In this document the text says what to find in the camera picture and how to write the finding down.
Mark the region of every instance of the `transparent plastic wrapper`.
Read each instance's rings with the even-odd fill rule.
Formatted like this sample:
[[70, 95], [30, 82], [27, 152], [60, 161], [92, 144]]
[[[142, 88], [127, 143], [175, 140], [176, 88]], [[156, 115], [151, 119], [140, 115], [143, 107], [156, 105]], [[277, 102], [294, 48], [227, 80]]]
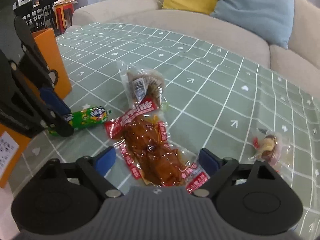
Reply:
[[197, 155], [168, 142], [168, 124], [148, 96], [105, 127], [133, 177], [146, 185], [185, 186], [192, 192], [208, 180]]
[[118, 61], [120, 77], [128, 98], [129, 106], [134, 109], [148, 96], [161, 107], [166, 101], [163, 97], [164, 78], [154, 69], [141, 68], [139, 65]]
[[249, 161], [268, 162], [289, 184], [292, 182], [293, 153], [290, 141], [281, 133], [257, 129], [253, 137], [256, 154]]

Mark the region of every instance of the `sofa armrest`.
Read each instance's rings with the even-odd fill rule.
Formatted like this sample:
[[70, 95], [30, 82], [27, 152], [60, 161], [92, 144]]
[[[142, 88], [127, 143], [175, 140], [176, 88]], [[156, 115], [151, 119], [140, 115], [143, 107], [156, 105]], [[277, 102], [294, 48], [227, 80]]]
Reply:
[[104, 23], [122, 16], [161, 8], [162, 4], [158, 0], [106, 0], [75, 10], [72, 25]]

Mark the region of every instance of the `packaged snack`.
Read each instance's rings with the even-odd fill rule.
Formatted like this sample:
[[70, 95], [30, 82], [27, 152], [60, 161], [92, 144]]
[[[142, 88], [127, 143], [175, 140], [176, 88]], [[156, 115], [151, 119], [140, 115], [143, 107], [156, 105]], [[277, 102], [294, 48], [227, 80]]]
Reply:
[[[84, 109], [79, 112], [67, 114], [64, 119], [73, 127], [79, 130], [91, 127], [107, 121], [108, 113], [103, 106]], [[58, 135], [56, 131], [49, 129], [49, 134]]]
[[257, 129], [252, 143], [257, 152], [249, 160], [267, 161], [290, 183], [292, 181], [293, 154], [289, 139], [278, 132]]
[[129, 106], [133, 109], [148, 96], [161, 107], [164, 98], [164, 78], [154, 69], [143, 69], [138, 65], [118, 62], [122, 84], [127, 95]]
[[185, 185], [189, 192], [208, 180], [195, 154], [168, 142], [167, 122], [148, 96], [105, 127], [135, 179], [147, 185]]

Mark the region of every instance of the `barcode sticker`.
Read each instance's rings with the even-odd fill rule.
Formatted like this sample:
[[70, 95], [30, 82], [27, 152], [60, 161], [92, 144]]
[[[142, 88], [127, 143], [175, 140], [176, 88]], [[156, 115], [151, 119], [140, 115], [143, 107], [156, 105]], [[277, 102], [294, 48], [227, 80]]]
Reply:
[[7, 168], [18, 148], [19, 145], [5, 131], [0, 137], [0, 178], [2, 177], [5, 169]]
[[139, 102], [141, 102], [147, 93], [143, 78], [133, 80], [132, 84], [134, 87], [134, 93], [136, 95], [136, 98]]

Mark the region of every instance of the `checkered tablecloth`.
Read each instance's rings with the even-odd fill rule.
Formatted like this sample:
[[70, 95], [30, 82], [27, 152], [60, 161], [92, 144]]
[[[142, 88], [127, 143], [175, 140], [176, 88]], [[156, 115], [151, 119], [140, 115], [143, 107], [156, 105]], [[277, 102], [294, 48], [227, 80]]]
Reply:
[[[206, 147], [219, 157], [248, 162], [255, 150], [252, 131], [275, 130], [289, 138], [292, 165], [284, 179], [304, 205], [296, 232], [305, 239], [320, 234], [320, 102], [261, 65], [206, 41], [165, 30], [129, 24], [94, 23], [57, 38], [73, 90], [71, 110], [105, 106], [118, 117], [129, 106], [117, 61], [162, 73], [169, 108], [171, 140], [198, 153]], [[49, 159], [72, 162], [112, 145], [103, 126], [70, 138], [41, 133], [25, 150], [10, 178], [18, 192]], [[121, 157], [106, 178], [122, 192], [134, 180]]]

